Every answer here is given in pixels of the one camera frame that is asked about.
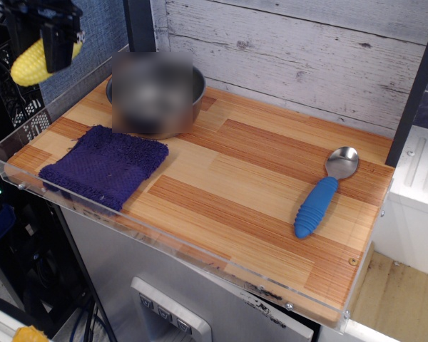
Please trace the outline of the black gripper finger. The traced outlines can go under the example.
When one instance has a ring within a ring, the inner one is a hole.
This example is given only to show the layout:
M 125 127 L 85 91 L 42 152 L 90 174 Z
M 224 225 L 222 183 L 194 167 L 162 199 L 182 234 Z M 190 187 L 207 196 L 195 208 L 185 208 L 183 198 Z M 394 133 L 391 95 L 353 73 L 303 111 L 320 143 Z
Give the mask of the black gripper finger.
M 71 65 L 74 29 L 71 24 L 45 23 L 41 30 L 46 69 L 55 73 Z

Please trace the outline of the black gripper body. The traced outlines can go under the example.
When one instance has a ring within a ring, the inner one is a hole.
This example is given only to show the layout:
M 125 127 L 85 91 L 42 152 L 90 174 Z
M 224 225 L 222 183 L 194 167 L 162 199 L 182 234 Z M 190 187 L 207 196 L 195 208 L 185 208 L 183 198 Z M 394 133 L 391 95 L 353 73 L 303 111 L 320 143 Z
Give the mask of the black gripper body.
M 0 7 L 15 45 L 39 38 L 49 44 L 83 40 L 83 12 L 72 1 L 0 1 Z

